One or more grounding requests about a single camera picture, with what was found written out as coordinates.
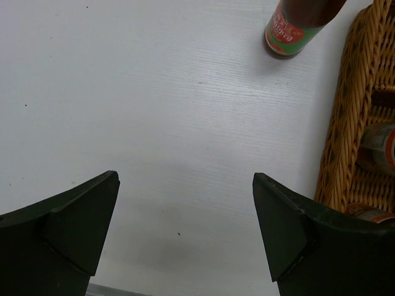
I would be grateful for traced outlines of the spice jar silver lid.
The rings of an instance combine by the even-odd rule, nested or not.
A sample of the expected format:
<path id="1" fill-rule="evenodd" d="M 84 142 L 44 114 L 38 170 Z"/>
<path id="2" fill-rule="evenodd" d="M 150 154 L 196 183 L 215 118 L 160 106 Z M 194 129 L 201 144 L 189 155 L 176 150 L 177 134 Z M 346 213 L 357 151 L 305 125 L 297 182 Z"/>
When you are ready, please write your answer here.
<path id="1" fill-rule="evenodd" d="M 394 227 L 394 214 L 364 203 L 350 203 L 344 213 L 364 221 Z"/>

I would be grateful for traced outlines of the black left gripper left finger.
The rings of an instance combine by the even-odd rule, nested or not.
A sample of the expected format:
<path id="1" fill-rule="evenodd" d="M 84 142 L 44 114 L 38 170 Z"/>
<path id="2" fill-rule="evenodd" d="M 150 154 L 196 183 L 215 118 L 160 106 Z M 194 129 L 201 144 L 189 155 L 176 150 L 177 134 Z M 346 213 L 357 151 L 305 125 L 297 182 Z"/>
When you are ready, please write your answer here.
<path id="1" fill-rule="evenodd" d="M 84 295 L 119 187 L 118 173 L 107 171 L 1 215 L 1 295 Z"/>

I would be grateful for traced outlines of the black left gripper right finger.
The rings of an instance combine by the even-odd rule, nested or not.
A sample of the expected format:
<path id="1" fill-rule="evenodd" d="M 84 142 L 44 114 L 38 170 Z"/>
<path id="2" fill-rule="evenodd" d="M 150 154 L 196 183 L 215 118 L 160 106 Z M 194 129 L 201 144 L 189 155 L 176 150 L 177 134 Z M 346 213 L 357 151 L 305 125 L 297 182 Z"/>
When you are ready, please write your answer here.
<path id="1" fill-rule="evenodd" d="M 347 216 L 263 173 L 252 182 L 281 295 L 393 295 L 394 228 Z"/>

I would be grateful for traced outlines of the red sauce bottle green label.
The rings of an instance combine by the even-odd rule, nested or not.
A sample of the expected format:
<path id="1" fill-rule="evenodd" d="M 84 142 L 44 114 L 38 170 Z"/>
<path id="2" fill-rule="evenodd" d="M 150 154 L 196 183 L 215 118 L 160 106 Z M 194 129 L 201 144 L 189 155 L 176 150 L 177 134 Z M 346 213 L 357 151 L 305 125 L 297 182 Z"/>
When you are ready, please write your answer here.
<path id="1" fill-rule="evenodd" d="M 345 0 L 281 0 L 263 33 L 277 59 L 298 55 L 343 8 Z"/>

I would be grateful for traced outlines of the spice jar red label lid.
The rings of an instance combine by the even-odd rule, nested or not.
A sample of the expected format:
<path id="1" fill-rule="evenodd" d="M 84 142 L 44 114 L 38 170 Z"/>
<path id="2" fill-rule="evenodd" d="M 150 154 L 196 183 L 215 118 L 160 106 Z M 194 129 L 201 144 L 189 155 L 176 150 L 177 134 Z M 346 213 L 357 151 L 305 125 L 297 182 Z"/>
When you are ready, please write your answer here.
<path id="1" fill-rule="evenodd" d="M 394 176 L 394 122 L 365 127 L 357 164 L 367 171 Z"/>

